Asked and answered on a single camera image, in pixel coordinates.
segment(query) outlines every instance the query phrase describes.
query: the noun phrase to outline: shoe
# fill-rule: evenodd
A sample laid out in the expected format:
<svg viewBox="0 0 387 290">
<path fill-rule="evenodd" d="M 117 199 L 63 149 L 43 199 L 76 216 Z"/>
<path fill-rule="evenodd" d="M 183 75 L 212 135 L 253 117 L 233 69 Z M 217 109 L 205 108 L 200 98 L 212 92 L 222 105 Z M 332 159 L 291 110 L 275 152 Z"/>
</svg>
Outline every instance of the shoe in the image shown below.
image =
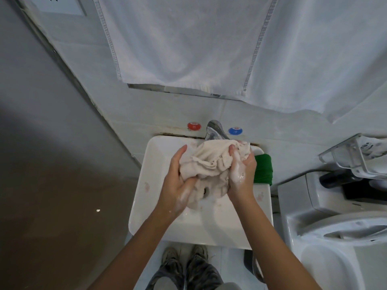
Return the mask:
<svg viewBox="0 0 387 290">
<path fill-rule="evenodd" d="M 179 255 L 178 255 L 176 249 L 174 249 L 173 247 L 167 247 L 164 250 L 164 253 L 162 254 L 161 264 L 164 264 L 165 262 L 167 262 L 168 260 L 170 260 L 172 258 L 174 258 L 178 261 Z"/>
<path fill-rule="evenodd" d="M 197 254 L 198 256 L 201 256 L 208 262 L 208 250 L 207 247 L 204 245 L 194 245 L 191 251 L 191 256 L 194 256 Z"/>
</svg>

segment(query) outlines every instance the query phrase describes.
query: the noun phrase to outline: green cloth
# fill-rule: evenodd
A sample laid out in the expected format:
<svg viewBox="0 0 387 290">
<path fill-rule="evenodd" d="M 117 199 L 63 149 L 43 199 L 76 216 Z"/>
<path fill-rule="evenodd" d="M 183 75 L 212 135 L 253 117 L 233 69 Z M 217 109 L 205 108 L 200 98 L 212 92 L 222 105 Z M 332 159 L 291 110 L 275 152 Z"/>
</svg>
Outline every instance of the green cloth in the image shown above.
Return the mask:
<svg viewBox="0 0 387 290">
<path fill-rule="evenodd" d="M 271 165 L 271 156 L 267 153 L 255 156 L 257 167 L 254 174 L 254 183 L 272 184 L 273 167 Z"/>
</svg>

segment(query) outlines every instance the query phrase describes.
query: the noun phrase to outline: toilet seat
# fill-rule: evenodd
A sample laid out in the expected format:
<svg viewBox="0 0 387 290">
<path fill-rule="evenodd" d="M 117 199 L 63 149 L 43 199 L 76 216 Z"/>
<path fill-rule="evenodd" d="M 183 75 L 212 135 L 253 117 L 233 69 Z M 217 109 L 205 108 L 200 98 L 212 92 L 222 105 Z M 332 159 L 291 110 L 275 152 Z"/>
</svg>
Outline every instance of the toilet seat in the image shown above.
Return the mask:
<svg viewBox="0 0 387 290">
<path fill-rule="evenodd" d="M 338 214 L 300 229 L 298 235 L 308 241 L 325 240 L 352 246 L 384 243 L 387 242 L 387 212 Z"/>
</svg>

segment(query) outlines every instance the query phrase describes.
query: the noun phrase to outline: blue sticker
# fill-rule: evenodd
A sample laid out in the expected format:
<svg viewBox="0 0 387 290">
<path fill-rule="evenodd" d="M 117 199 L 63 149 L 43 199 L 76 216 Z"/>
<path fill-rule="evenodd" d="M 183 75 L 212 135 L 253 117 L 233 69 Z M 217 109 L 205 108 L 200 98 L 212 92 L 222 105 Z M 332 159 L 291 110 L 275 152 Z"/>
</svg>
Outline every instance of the blue sticker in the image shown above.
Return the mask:
<svg viewBox="0 0 387 290">
<path fill-rule="evenodd" d="M 239 135 L 242 133 L 242 128 L 240 127 L 232 127 L 228 130 L 228 133 L 232 134 L 232 135 Z"/>
</svg>

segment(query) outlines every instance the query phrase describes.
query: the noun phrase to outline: faucet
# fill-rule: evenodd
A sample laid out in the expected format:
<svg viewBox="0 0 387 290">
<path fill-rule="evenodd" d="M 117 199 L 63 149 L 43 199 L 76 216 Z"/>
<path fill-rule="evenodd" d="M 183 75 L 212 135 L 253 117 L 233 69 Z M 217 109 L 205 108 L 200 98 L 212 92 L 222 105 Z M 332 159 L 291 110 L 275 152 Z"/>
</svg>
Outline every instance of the faucet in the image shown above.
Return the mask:
<svg viewBox="0 0 387 290">
<path fill-rule="evenodd" d="M 207 134 L 206 140 L 214 140 L 214 139 L 229 139 L 229 137 L 223 131 L 222 124 L 218 120 L 211 120 L 207 124 Z"/>
</svg>

